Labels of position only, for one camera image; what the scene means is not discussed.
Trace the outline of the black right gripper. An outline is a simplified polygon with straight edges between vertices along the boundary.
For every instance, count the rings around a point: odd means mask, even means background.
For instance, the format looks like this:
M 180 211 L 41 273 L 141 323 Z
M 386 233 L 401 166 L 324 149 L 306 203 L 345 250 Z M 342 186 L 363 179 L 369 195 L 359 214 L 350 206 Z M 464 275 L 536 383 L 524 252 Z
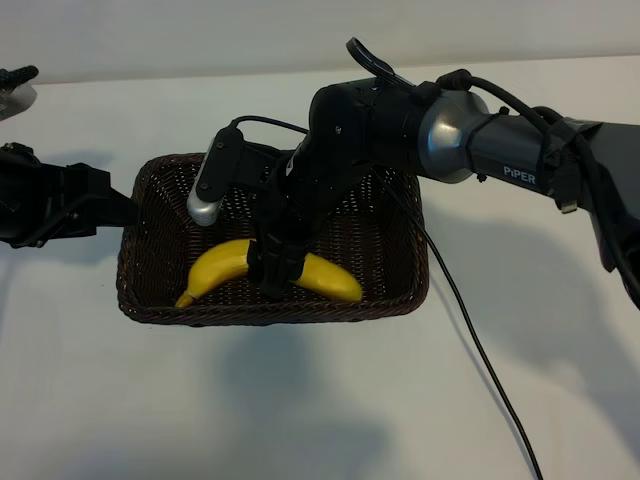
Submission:
M 303 142 L 276 176 L 268 196 L 257 206 L 259 236 L 308 245 L 343 197 L 366 176 L 372 163 L 358 148 Z M 301 251 L 264 251 L 256 239 L 247 250 L 249 274 L 262 274 L 260 291 L 282 299 L 304 266 Z

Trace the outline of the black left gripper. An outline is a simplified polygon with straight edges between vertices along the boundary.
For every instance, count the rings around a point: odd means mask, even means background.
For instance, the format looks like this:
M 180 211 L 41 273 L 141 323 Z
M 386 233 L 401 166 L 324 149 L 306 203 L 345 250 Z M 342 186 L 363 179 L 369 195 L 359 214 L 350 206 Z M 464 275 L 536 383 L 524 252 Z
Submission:
M 107 172 L 84 163 L 41 162 L 22 144 L 1 147 L 1 241 L 40 248 L 51 239 L 93 236 L 138 223 L 138 207 L 111 192 Z

